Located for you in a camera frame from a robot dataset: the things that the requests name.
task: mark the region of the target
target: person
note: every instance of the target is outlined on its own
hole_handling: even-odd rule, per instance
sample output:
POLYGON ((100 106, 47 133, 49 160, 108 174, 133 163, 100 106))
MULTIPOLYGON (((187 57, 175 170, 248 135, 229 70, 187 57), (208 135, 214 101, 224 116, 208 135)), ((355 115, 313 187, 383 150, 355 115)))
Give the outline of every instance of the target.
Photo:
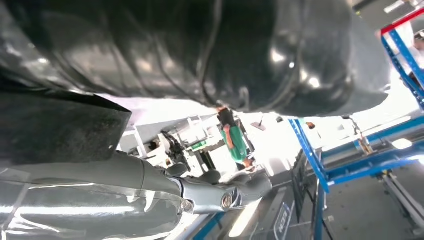
POLYGON ((222 126, 222 138, 232 159, 236 163, 244 165, 247 170, 253 171, 253 161, 247 157, 248 151, 243 140, 243 133, 234 120, 233 112, 227 107, 218 107, 216 110, 218 111, 218 120, 222 126))

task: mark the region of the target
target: fluorescent light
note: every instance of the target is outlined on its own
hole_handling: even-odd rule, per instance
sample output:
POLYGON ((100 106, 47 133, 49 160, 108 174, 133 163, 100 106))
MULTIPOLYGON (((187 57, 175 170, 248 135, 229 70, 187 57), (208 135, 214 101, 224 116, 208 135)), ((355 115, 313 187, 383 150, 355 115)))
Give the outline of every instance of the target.
POLYGON ((237 238, 243 233, 245 228, 248 226, 249 221, 255 214, 256 209, 258 208, 261 200, 262 200, 262 197, 258 199, 257 201, 254 201, 250 203, 249 205, 247 205, 247 207, 243 210, 240 216, 238 216, 237 221, 235 221, 231 231, 229 232, 228 236, 230 238, 237 238))
POLYGON ((281 62, 281 61, 284 61, 284 60, 286 60, 286 57, 285 56, 283 56, 283 55, 281 55, 281 54, 279 54, 275 49, 273 49, 272 51, 271 51, 271 57, 272 57, 272 60, 275 62, 275 63, 279 63, 279 62, 281 62))
POLYGON ((395 9, 399 8, 400 6, 402 6, 403 4, 405 4, 403 0, 398 0, 395 3, 393 3, 392 5, 389 5, 388 7, 386 7, 384 9, 384 12, 386 14, 389 14, 389 13, 393 12, 395 9))
POLYGON ((397 149, 407 149, 412 146, 412 142, 405 138, 398 139, 391 144, 397 149))

